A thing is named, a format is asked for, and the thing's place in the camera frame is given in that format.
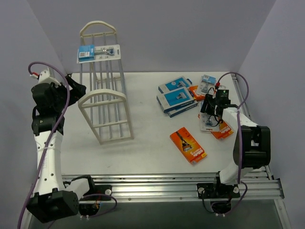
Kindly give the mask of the blue Gillette razor blister pack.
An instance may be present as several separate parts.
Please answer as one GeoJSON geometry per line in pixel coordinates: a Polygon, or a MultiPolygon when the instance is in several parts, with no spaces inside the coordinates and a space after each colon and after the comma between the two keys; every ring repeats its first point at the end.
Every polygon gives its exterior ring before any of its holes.
{"type": "Polygon", "coordinates": [[[121,59],[120,45],[82,45],[78,48],[77,63],[103,62],[121,59]]]}

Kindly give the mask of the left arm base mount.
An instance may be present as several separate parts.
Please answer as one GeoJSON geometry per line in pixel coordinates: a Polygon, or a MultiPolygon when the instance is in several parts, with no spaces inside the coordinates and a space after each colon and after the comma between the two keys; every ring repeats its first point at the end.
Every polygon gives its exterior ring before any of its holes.
{"type": "MultiPolygon", "coordinates": [[[[109,184],[102,184],[102,185],[96,185],[95,190],[89,194],[85,195],[90,195],[90,194],[105,194],[108,196],[112,195],[112,185],[109,184]]],[[[105,197],[105,196],[94,196],[94,197],[87,197],[81,199],[81,201],[110,201],[110,197],[105,197]]]]}

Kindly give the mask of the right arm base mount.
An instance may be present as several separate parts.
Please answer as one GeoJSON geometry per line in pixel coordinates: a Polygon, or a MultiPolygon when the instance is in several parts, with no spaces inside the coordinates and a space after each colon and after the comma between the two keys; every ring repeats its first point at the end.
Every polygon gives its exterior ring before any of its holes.
{"type": "Polygon", "coordinates": [[[240,197],[240,192],[237,185],[198,183],[196,186],[198,198],[200,199],[240,197]]]}

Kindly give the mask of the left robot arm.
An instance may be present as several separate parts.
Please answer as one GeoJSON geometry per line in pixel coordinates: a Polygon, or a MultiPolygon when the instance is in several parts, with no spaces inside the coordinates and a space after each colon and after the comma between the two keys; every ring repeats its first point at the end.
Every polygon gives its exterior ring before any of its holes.
{"type": "Polygon", "coordinates": [[[66,75],[62,83],[39,83],[31,89],[36,103],[32,111],[32,130],[38,156],[38,179],[26,209],[41,223],[77,215],[81,198],[91,200],[96,187],[90,175],[74,178],[65,187],[61,176],[62,112],[86,93],[86,87],[66,75]]]}

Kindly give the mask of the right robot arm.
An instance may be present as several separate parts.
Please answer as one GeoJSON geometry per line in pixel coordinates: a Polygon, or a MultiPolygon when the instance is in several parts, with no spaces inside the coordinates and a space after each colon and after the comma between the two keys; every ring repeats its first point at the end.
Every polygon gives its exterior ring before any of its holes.
{"type": "Polygon", "coordinates": [[[224,196],[229,187],[239,184],[247,173],[269,165],[270,128],[258,125],[242,114],[240,107],[231,103],[228,90],[211,87],[205,95],[200,116],[203,130],[216,132],[226,124],[236,133],[232,159],[226,168],[217,172],[211,186],[214,195],[224,196]]]}

